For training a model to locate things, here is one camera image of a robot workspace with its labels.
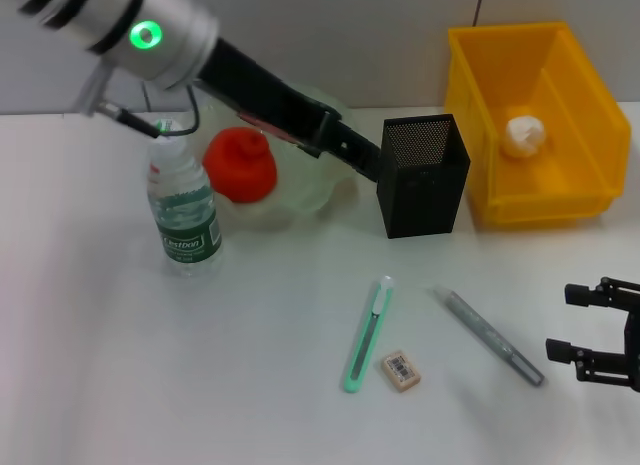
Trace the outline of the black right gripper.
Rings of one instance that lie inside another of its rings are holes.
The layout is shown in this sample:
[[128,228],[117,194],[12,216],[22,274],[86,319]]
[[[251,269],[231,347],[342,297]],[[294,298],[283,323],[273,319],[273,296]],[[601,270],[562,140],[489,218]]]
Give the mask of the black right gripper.
[[[565,301],[574,306],[599,306],[618,310],[639,309],[639,285],[603,277],[594,289],[567,284]],[[574,364],[580,382],[628,383],[639,388],[639,313],[629,311],[624,328],[624,355],[576,347],[569,342],[547,339],[547,358],[552,362]]]

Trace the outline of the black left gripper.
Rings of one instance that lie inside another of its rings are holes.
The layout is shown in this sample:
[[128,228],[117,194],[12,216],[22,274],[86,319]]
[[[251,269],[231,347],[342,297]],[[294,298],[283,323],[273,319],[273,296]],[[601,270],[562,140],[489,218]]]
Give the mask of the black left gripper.
[[256,126],[317,156],[327,152],[372,182],[380,148],[344,124],[336,111],[287,85],[224,39],[219,39],[194,84]]

